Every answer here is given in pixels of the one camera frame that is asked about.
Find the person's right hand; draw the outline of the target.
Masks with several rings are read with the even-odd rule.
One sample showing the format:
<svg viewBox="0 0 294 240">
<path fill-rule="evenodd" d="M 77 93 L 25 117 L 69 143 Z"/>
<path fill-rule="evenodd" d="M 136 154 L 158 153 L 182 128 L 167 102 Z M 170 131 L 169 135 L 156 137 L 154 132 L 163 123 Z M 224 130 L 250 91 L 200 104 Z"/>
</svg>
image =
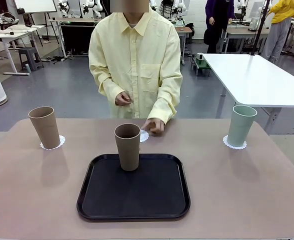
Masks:
<svg viewBox="0 0 294 240">
<path fill-rule="evenodd" d="M 133 100 L 130 98 L 130 95 L 126 93 L 125 91 L 119 93 L 115 97 L 115 105 L 116 106 L 127 106 L 133 103 Z"/>
</svg>

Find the person's left hand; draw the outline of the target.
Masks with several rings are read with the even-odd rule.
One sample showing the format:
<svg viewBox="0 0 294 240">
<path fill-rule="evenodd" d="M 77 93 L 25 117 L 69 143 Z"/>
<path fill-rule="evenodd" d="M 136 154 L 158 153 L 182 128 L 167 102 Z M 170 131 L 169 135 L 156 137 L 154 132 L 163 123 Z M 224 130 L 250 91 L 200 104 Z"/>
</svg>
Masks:
<svg viewBox="0 0 294 240">
<path fill-rule="evenodd" d="M 161 136 L 165 130 L 165 124 L 158 118 L 150 118 L 145 121 L 142 129 L 154 136 Z"/>
</svg>

